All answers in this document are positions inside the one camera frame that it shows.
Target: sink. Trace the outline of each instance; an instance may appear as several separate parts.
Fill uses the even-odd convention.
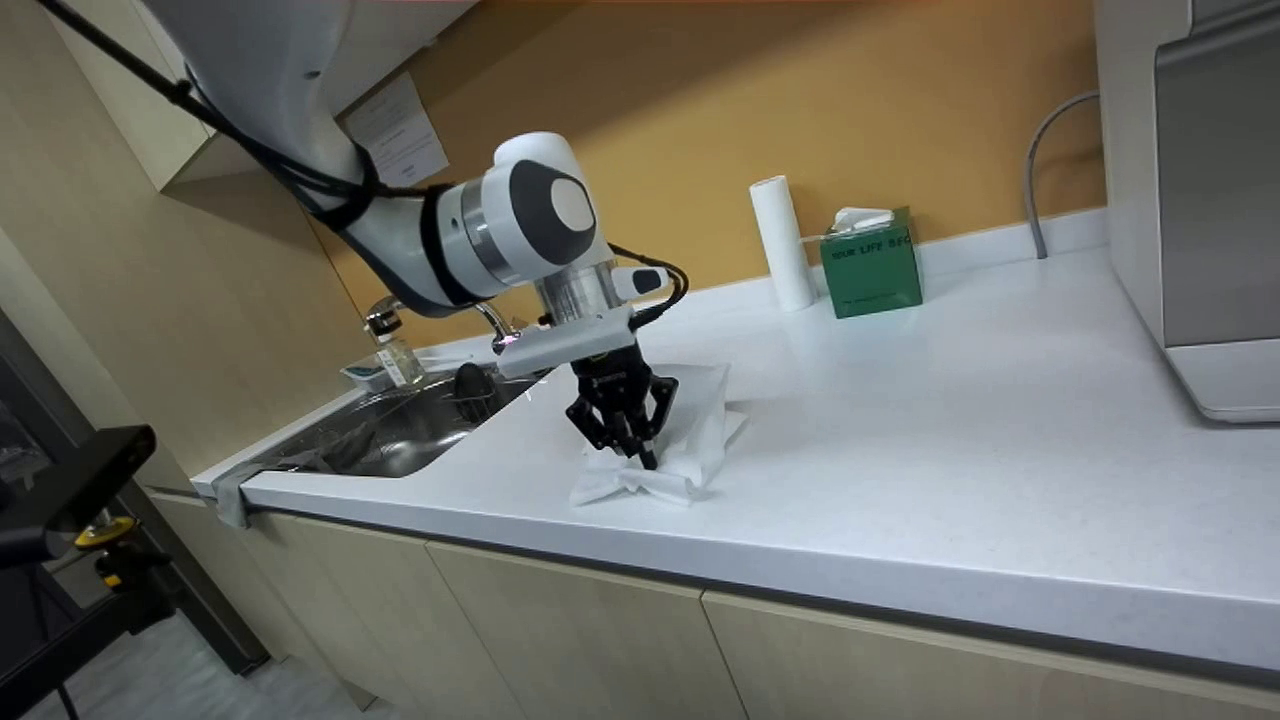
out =
[[[492,369],[465,363],[418,390],[361,398],[288,442],[237,464],[227,475],[328,474],[328,475],[408,475],[445,457],[528,386],[496,380]]]

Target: beige wall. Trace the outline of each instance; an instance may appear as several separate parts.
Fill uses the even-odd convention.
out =
[[[0,6],[0,136],[0,303],[97,424],[200,474],[369,354],[304,214],[263,176],[155,196],[36,6]]]
[[[562,129],[603,233],[709,290],[763,274],[748,186],[778,171],[809,233],[840,205],[911,205],[924,240],[1019,220],[1029,131],[1097,85],[1091,0],[486,0],[412,78],[452,176]],[[1043,153],[1048,214],[1103,200],[1091,113]]]

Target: green box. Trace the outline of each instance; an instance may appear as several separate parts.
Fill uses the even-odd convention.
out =
[[[911,245],[911,214],[868,233],[834,233],[826,240],[826,275],[838,317],[911,307],[924,301]]]

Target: white countertop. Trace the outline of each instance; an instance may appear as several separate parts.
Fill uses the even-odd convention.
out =
[[[555,371],[408,479],[244,491],[377,529],[1280,671],[1280,429],[1204,429],[1103,253],[931,274],[930,303],[695,294],[653,363],[727,363],[718,495],[572,510]]]

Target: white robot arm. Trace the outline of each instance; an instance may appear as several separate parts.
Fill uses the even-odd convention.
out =
[[[492,170],[452,188],[384,188],[369,153],[334,121],[321,85],[351,0],[148,0],[191,81],[165,81],[63,0],[52,15],[131,70],[183,113],[240,142],[422,317],[447,317],[512,286],[537,286],[549,329],[496,358],[506,377],[572,359],[580,402],[568,422],[597,445],[640,457],[676,380],[653,377],[635,329],[686,295],[682,267],[618,275],[597,200],[572,148],[553,131],[496,148]],[[632,313],[626,294],[671,279],[664,307]]]

